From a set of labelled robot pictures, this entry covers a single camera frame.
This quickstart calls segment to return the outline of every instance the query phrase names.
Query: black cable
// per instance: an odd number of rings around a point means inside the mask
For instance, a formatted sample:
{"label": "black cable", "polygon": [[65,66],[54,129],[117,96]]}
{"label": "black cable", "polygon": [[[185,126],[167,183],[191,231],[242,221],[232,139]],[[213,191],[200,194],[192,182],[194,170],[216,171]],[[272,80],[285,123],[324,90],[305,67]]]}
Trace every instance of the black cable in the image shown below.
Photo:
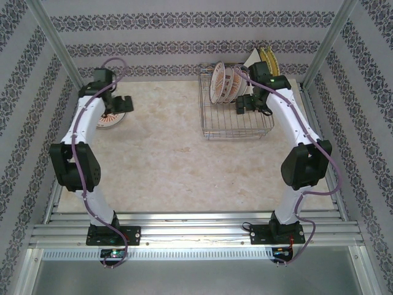
{"label": "black cable", "polygon": [[248,224],[248,226],[249,227],[251,227],[252,226],[252,224],[251,223],[249,223],[249,222],[244,222],[242,225],[241,225],[241,227],[246,231],[246,232],[251,232],[251,230],[250,229],[247,229],[247,228],[245,228],[244,227],[244,224]]}

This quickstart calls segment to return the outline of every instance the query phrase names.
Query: plate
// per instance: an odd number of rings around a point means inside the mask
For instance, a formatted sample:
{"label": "plate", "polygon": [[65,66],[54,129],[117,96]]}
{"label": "plate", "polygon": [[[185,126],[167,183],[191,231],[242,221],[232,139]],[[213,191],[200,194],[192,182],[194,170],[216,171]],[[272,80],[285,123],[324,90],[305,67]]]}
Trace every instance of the plate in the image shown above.
{"label": "plate", "polygon": [[254,50],[251,52],[250,56],[248,57],[248,59],[246,60],[244,65],[246,67],[250,67],[251,65],[253,65],[254,63],[257,63],[259,61],[261,61],[259,52],[256,48],[254,48]]}
{"label": "plate", "polygon": [[259,55],[260,55],[260,59],[262,61],[266,62],[266,64],[268,65],[270,74],[273,75],[273,67],[271,66],[271,60],[270,60],[269,55],[266,53],[264,48],[259,49]]}
{"label": "plate", "polygon": [[228,97],[230,90],[232,88],[233,82],[233,69],[231,67],[227,67],[225,69],[225,83],[224,83],[224,90],[221,93],[221,97],[219,99],[219,103],[223,103],[225,99]]}
{"label": "plate", "polygon": [[268,55],[268,58],[269,58],[270,63],[271,63],[271,68],[272,68],[272,70],[273,70],[272,75],[273,75],[274,77],[280,76],[280,67],[279,67],[279,65],[278,65],[277,58],[276,58],[276,56],[274,55],[274,52],[272,51],[272,49],[271,49],[270,46],[268,46],[268,51],[267,51],[266,53],[267,53],[267,55]]}
{"label": "plate", "polygon": [[213,75],[210,81],[210,102],[217,103],[224,90],[225,83],[225,66],[222,61],[219,61],[213,70]]}
{"label": "plate", "polygon": [[233,70],[232,87],[231,90],[229,91],[228,96],[224,100],[224,103],[230,103],[232,100],[234,100],[237,97],[242,79],[243,78],[240,77],[239,74],[235,72],[235,70]]}
{"label": "plate", "polygon": [[[242,71],[242,74],[247,76],[247,72],[245,72],[245,71]],[[239,76],[239,78],[240,78],[240,86],[238,88],[238,92],[235,94],[235,96],[232,99],[230,99],[228,96],[228,99],[227,99],[228,103],[234,103],[235,99],[237,99],[241,95],[244,95],[244,93],[247,90],[247,80],[243,79],[240,76]]]}
{"label": "plate", "polygon": [[108,114],[106,116],[101,116],[101,118],[99,118],[99,121],[97,123],[97,128],[110,128],[118,123],[120,123],[121,120],[124,119],[125,117],[125,112],[121,113],[121,114]]}

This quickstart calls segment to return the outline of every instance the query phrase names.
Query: white plate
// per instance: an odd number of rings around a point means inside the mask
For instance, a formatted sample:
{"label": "white plate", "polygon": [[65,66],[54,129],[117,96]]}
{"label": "white plate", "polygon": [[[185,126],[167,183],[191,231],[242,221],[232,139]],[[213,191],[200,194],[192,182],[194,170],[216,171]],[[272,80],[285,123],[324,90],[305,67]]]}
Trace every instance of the white plate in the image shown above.
{"label": "white plate", "polygon": [[239,89],[241,87],[241,82],[242,82],[242,77],[239,76],[238,73],[233,70],[233,82],[232,82],[232,87],[231,90],[229,91],[228,96],[224,100],[224,103],[230,103],[232,100],[234,100],[239,92]]}
{"label": "white plate", "polygon": [[[242,71],[241,73],[245,76],[248,76],[247,72],[245,71]],[[238,96],[243,95],[246,92],[246,90],[247,90],[247,80],[241,78],[241,85],[239,88]]]}
{"label": "white plate", "polygon": [[258,49],[254,48],[254,50],[251,52],[250,56],[248,57],[248,59],[246,60],[244,65],[246,67],[250,67],[251,65],[253,65],[254,63],[257,63],[259,61],[262,61],[262,60],[260,59]]}
{"label": "white plate", "polygon": [[230,90],[232,88],[232,82],[233,82],[233,74],[234,74],[233,69],[231,67],[225,69],[224,90],[221,93],[219,103],[223,103],[230,93]]}
{"label": "white plate", "polygon": [[105,129],[105,128],[112,127],[120,123],[120,121],[124,119],[125,114],[126,113],[124,112],[122,114],[116,114],[116,115],[108,114],[106,117],[101,117],[99,118],[99,121],[97,123],[97,128]]}
{"label": "white plate", "polygon": [[213,70],[213,75],[210,81],[210,102],[217,103],[224,90],[225,83],[225,66],[222,61],[219,61]]}

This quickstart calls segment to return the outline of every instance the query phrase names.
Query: yellow plate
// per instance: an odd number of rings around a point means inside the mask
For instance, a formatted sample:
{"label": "yellow plate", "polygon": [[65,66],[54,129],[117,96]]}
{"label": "yellow plate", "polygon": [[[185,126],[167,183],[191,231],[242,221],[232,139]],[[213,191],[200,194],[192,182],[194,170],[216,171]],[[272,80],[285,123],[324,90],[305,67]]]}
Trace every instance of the yellow plate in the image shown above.
{"label": "yellow plate", "polygon": [[273,69],[271,67],[270,59],[268,54],[266,53],[264,48],[259,49],[259,56],[262,61],[265,61],[268,64],[270,74],[273,74]]}
{"label": "yellow plate", "polygon": [[280,68],[278,66],[277,58],[274,55],[272,49],[270,46],[268,46],[268,51],[267,51],[268,58],[270,60],[271,64],[271,69],[272,69],[272,75],[275,76],[280,76]]}

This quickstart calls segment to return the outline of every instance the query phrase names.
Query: grey floor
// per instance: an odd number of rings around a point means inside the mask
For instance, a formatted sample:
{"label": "grey floor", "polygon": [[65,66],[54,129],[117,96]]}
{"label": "grey floor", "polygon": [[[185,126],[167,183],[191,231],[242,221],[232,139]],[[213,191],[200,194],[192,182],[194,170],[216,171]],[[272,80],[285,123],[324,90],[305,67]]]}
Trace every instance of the grey floor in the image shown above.
{"label": "grey floor", "polygon": [[104,269],[98,261],[43,261],[34,295],[355,295],[362,294],[347,247],[310,247],[299,260],[127,261]]}

